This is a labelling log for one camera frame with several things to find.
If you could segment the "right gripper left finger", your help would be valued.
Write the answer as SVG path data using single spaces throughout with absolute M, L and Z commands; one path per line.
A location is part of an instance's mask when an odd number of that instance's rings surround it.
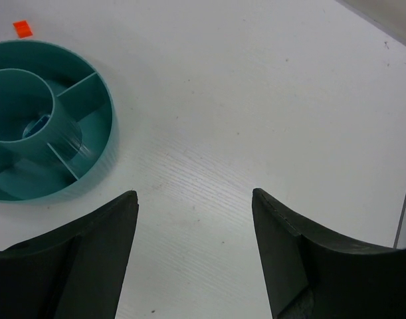
M 0 251 L 0 318 L 115 318 L 138 210 L 127 191 Z

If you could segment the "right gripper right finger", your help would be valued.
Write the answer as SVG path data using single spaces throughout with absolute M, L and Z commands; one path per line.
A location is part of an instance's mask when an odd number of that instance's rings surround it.
M 273 318 L 406 318 L 406 249 L 337 233 L 253 191 Z

